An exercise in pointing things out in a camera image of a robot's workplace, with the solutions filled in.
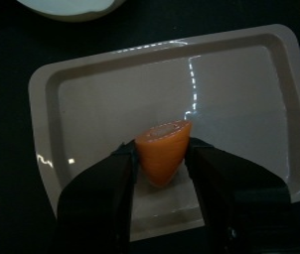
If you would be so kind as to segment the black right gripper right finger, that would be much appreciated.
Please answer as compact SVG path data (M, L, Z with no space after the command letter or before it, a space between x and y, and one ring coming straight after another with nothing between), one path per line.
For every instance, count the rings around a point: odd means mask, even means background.
M286 254L292 229L284 217L287 184L251 160L199 138L189 140L186 166L216 254Z

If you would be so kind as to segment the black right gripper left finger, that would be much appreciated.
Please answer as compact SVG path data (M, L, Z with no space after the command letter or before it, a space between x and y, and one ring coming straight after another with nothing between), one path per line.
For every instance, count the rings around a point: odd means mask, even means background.
M69 183L58 203L57 254L128 254L137 173L130 141Z

